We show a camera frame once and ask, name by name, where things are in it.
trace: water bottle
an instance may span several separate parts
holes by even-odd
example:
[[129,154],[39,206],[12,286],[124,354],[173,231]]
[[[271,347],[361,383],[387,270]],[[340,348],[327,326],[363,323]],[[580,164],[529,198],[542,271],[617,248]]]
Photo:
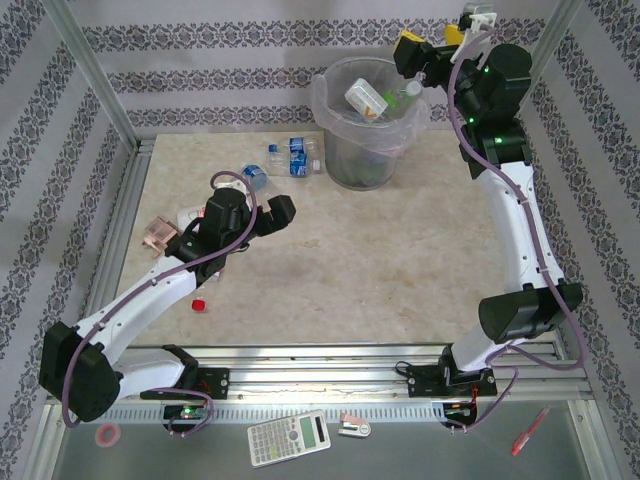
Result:
[[421,92],[422,84],[417,80],[410,81],[404,87],[389,90],[383,96],[389,104],[385,114],[396,118],[401,117],[411,104],[417,100]]
[[267,152],[267,173],[276,177],[306,177],[320,172],[320,160],[312,160],[306,153],[280,153],[275,145]]
[[256,194],[256,200],[258,200],[258,205],[262,205],[262,208],[265,211],[270,210],[268,203],[269,199],[280,195],[278,187],[271,182],[267,174],[264,173],[258,165],[244,165],[240,170],[240,173],[253,187],[253,191]]
[[311,136],[283,138],[277,144],[269,145],[269,151],[278,153],[302,152],[313,159],[320,159],[320,143]]

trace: transparent trash bin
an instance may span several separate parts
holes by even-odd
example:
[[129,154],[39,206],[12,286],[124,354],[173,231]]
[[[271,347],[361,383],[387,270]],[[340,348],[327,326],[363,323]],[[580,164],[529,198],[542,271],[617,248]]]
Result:
[[323,75],[314,76],[311,110],[325,131],[327,173],[345,188],[373,190],[391,178],[398,158],[426,128],[429,105],[423,90],[400,118],[383,115],[374,123],[365,123],[344,98],[358,78],[364,78],[381,95],[408,83],[388,60],[345,58]]

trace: striped wall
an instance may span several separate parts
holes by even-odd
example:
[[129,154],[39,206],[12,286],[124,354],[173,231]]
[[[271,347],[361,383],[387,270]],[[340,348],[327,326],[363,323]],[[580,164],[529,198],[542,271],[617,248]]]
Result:
[[640,478],[639,38],[637,0],[583,2],[521,112],[556,257],[585,285],[587,371],[623,478]]
[[[555,0],[494,2],[496,41],[533,48]],[[464,1],[74,0],[79,24],[133,125],[158,133],[313,128],[314,74],[346,56],[391,58],[404,28],[434,43]],[[449,128],[430,92],[431,128]]]
[[15,479],[44,332],[83,313],[128,154],[42,5],[3,0],[0,16],[0,479]]

